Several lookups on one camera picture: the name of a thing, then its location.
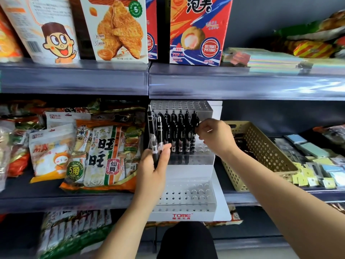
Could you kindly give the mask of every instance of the croissant picture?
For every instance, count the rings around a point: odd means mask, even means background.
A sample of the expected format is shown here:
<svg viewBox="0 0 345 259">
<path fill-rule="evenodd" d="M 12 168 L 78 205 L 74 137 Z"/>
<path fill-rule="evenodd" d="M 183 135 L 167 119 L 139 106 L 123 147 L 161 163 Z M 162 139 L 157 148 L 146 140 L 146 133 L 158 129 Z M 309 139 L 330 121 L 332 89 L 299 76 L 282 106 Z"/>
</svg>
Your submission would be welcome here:
<svg viewBox="0 0 345 259">
<path fill-rule="evenodd" d="M 104 35 L 104 49 L 97 51 L 105 61 L 114 58 L 124 47 L 136 59 L 140 59 L 141 39 L 144 37 L 140 23 L 130 14 L 124 4 L 114 0 L 112 6 L 98 24 L 97 34 Z"/>
</svg>

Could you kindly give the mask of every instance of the detroit pistons logo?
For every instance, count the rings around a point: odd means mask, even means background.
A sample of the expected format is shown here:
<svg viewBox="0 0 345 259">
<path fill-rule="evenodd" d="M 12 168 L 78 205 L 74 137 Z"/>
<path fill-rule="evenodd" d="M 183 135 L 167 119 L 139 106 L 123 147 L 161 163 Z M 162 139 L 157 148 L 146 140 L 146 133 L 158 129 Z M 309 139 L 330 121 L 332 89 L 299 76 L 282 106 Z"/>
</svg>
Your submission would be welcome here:
<svg viewBox="0 0 345 259">
<path fill-rule="evenodd" d="M 217 56 L 220 49 L 220 43 L 216 38 L 206 38 L 200 46 L 201 54 L 207 58 L 212 59 Z"/>
<path fill-rule="evenodd" d="M 155 40 L 153 39 L 153 36 L 151 34 L 147 33 L 147 50 L 151 52 L 154 47 L 155 47 Z"/>
</svg>

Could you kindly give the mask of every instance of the forearm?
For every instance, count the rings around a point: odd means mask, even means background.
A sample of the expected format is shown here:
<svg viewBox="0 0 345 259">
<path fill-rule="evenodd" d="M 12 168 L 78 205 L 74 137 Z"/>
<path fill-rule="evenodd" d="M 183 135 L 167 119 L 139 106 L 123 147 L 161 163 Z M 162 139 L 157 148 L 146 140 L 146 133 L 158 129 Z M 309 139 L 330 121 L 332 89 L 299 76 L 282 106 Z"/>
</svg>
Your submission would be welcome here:
<svg viewBox="0 0 345 259">
<path fill-rule="evenodd" d="M 133 200 L 97 253 L 97 259 L 133 259 L 151 209 Z"/>
<path fill-rule="evenodd" d="M 244 181 L 300 258 L 342 257 L 345 253 L 342 213 L 239 149 L 228 153 L 224 160 Z"/>
</svg>

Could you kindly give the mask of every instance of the floor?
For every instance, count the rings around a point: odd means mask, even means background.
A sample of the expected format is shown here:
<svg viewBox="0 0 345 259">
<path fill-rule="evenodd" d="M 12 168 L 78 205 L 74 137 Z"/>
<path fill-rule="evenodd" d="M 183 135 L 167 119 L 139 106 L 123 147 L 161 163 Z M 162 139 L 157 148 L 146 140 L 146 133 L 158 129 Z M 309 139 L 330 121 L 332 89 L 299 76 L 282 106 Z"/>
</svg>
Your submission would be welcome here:
<svg viewBox="0 0 345 259">
<path fill-rule="evenodd" d="M 218 251 L 218 259 L 298 259 L 291 247 L 252 248 Z M 137 255 L 136 259 L 155 259 L 154 254 Z"/>
</svg>

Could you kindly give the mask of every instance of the person's left hand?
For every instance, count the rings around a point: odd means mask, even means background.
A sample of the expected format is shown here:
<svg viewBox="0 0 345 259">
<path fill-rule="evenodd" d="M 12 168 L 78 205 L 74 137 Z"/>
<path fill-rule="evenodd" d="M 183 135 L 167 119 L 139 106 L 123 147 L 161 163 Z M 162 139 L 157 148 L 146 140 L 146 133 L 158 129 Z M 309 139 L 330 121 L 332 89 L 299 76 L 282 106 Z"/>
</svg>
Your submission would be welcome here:
<svg viewBox="0 0 345 259">
<path fill-rule="evenodd" d="M 133 202 L 144 205 L 151 212 L 165 188 L 165 172 L 170 158 L 171 144 L 163 146 L 157 168 L 153 166 L 152 150 L 146 149 L 137 170 L 137 186 Z"/>
</svg>

